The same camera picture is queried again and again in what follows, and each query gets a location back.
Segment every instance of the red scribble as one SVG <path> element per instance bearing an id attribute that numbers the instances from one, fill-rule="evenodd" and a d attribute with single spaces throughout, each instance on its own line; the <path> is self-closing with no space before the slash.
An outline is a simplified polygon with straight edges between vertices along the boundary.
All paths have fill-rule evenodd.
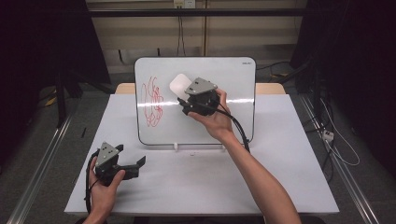
<path id="1" fill-rule="evenodd" d="M 154 84 L 156 79 L 156 77 L 150 77 L 148 85 L 145 83 L 142 85 L 141 100 L 146 104 L 144 106 L 144 111 L 148 127 L 157 126 L 163 116 L 163 107 L 161 106 L 163 97 L 160 95 L 160 88 L 156 87 Z"/>

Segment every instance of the white table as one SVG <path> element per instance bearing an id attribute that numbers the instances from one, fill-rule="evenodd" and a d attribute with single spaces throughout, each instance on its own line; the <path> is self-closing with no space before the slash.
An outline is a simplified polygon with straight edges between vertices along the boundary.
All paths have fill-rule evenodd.
<path id="1" fill-rule="evenodd" d="M 65 212 L 85 215 L 85 169 L 107 141 L 124 144 L 119 164 L 147 156 L 136 179 L 122 181 L 114 215 L 258 215 L 248 187 L 220 146 L 147 147 L 137 138 L 133 94 L 111 95 Z M 257 95 L 251 154 L 284 186 L 299 213 L 339 212 L 288 95 Z"/>

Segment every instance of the white cable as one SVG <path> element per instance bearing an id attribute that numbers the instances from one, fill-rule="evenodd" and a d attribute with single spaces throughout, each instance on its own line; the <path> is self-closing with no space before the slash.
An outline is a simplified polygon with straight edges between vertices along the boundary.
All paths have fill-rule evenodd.
<path id="1" fill-rule="evenodd" d="M 340 132 L 338 132 L 337 128 L 335 127 L 334 123 L 332 122 L 332 116 L 330 116 L 330 113 L 329 113 L 329 110 L 327 110 L 326 104 L 323 102 L 323 99 L 321 99 L 321 98 L 320 98 L 320 101 L 323 103 L 324 109 L 326 110 L 326 113 L 327 113 L 327 115 L 329 116 L 329 120 L 330 120 L 330 122 L 332 123 L 332 126 L 334 127 L 335 131 L 336 131 L 336 132 L 341 136 L 341 138 L 349 145 L 350 149 L 352 149 L 353 153 L 355 153 L 356 158 L 358 158 L 358 161 L 357 161 L 356 163 L 352 163 L 352 162 L 345 161 L 345 160 L 341 157 L 341 155 L 340 155 L 339 153 L 337 153 L 336 151 L 334 151 L 334 149 L 332 149 L 332 147 L 330 146 L 329 142 L 328 142 L 327 140 L 325 140 L 325 142 L 326 142 L 327 145 L 329 146 L 329 149 L 330 149 L 330 150 L 334 153 L 334 155 L 335 155 L 336 157 L 338 157 L 338 159 L 340 159 L 343 163 L 348 164 L 348 165 L 351 165 L 351 166 L 357 166 L 357 165 L 359 165 L 359 164 L 361 163 L 361 158 L 359 158 L 358 153 L 356 153 L 356 151 L 355 151 L 355 149 L 353 148 L 353 146 L 351 146 L 351 145 L 348 143 L 348 141 L 344 138 L 344 136 L 341 135 Z"/>

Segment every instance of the human hand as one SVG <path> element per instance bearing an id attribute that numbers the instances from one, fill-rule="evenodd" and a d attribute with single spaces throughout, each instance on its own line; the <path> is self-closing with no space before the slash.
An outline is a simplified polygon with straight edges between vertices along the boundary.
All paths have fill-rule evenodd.
<path id="1" fill-rule="evenodd" d="M 110 215 L 116 201 L 117 187 L 125 176 L 125 171 L 120 170 L 114 176 L 110 186 L 106 187 L 98 181 L 93 169 L 97 157 L 94 157 L 90 166 L 90 186 L 92 195 L 92 211 L 84 223 L 103 223 Z"/>
<path id="2" fill-rule="evenodd" d="M 222 111 L 225 109 L 225 112 L 230 113 L 230 109 L 228 108 L 226 102 L 227 93 L 220 89 L 216 89 L 216 93 L 219 95 L 220 104 L 222 105 L 219 105 L 218 109 Z M 215 112 L 211 116 L 202 116 L 195 112 L 190 112 L 188 115 L 198 122 L 204 124 L 209 134 L 212 137 L 218 139 L 221 143 L 225 139 L 229 138 L 230 135 L 233 135 L 231 119 L 219 112 Z"/>

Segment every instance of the human arm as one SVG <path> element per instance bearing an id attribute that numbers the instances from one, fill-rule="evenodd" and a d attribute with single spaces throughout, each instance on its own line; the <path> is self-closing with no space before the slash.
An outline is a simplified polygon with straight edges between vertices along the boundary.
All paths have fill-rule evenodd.
<path id="1" fill-rule="evenodd" d="M 226 92 L 217 90 L 217 93 L 220 97 L 220 104 L 230 113 L 226 104 Z M 289 194 L 276 178 L 239 143 L 233 133 L 231 120 L 227 116 L 219 112 L 207 117 L 190 112 L 189 116 L 204 124 L 209 134 L 227 148 L 268 223 L 301 223 Z"/>
<path id="2" fill-rule="evenodd" d="M 117 187 L 125 176 L 125 171 L 120 170 L 114 176 L 111 184 L 106 187 L 98 181 L 93 169 L 96 164 L 96 157 L 93 158 L 90 166 L 90 186 L 92 195 L 92 210 L 85 219 L 86 224 L 104 223 L 106 218 L 110 215 L 116 201 Z"/>

